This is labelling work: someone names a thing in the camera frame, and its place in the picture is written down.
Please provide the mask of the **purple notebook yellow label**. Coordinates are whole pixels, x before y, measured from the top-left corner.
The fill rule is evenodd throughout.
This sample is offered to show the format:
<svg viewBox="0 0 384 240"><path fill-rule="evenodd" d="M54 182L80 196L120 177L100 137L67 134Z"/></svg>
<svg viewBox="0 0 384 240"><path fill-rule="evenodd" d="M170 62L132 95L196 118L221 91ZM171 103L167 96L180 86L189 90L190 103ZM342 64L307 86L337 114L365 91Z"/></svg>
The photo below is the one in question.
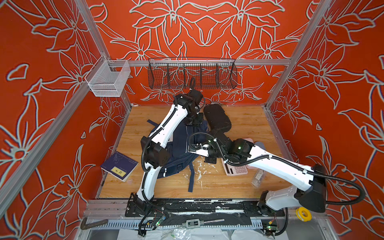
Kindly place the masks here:
<svg viewBox="0 0 384 240"><path fill-rule="evenodd" d="M101 164L101 169L125 182L138 164L137 161L116 151Z"/></svg>

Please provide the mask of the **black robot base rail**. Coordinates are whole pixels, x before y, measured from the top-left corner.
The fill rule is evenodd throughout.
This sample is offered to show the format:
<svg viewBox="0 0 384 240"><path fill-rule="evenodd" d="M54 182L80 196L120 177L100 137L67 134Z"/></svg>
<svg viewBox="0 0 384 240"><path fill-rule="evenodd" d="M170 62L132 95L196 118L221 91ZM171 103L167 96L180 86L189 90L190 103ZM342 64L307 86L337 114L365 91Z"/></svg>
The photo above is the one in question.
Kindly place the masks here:
<svg viewBox="0 0 384 240"><path fill-rule="evenodd" d="M144 216L149 210L152 213L164 214L243 214L246 217L284 217L284 210L263 210L257 199L154 199L153 204L137 204L129 200L125 216Z"/></svg>

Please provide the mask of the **navy blue student backpack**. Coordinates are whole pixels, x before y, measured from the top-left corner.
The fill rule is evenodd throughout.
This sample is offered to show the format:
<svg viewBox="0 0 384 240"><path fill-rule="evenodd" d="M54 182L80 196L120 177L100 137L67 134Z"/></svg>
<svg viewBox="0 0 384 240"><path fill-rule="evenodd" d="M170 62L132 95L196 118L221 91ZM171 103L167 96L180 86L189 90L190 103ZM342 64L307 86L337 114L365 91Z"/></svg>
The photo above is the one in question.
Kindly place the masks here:
<svg viewBox="0 0 384 240"><path fill-rule="evenodd" d="M189 168L191 176L189 178L188 192L193 192L195 169L193 161L199 157L197 154L189 153L189 137L197 132L208 132L208 122L203 122L198 126L187 126L184 123L180 123L172 136L172 139L167 143L166 149L170 154L168 162L163 166L158 175L158 179L166 178L180 173L185 168Z"/></svg>

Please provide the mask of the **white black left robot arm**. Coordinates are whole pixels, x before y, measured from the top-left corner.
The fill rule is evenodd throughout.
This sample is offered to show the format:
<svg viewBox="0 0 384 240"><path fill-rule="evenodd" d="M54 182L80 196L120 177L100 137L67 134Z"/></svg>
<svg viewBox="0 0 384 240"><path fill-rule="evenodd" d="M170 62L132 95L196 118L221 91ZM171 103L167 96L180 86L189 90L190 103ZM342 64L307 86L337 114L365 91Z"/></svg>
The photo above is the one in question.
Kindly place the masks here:
<svg viewBox="0 0 384 240"><path fill-rule="evenodd" d="M141 166L144 171L139 190L134 195L134 203L140 211L149 207L159 207L160 203L153 203L155 185L162 167L168 162L170 155L166 150L169 139L173 136L177 126L185 119L193 123L200 117L200 103L205 102L202 94L193 96L180 94L175 100L163 121L147 137L142 137Z"/></svg>

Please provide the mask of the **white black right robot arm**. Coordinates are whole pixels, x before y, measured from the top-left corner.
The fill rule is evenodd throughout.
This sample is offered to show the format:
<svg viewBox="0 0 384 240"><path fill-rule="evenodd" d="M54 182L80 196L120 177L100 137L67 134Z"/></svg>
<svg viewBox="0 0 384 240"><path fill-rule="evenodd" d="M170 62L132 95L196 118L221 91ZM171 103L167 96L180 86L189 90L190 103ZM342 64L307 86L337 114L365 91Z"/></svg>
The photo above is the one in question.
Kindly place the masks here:
<svg viewBox="0 0 384 240"><path fill-rule="evenodd" d="M278 211L284 208L304 207L312 212L323 213L328 205L354 205L364 200L366 193L357 183L327 175L321 165L312 167L297 164L267 152L245 139L237 139L225 145L212 136L203 144L197 144L207 156L222 158L233 167L250 165L273 174L291 184L279 191L265 191L260 200L261 209ZM352 200L339 202L327 200L327 182L344 183L358 190Z"/></svg>

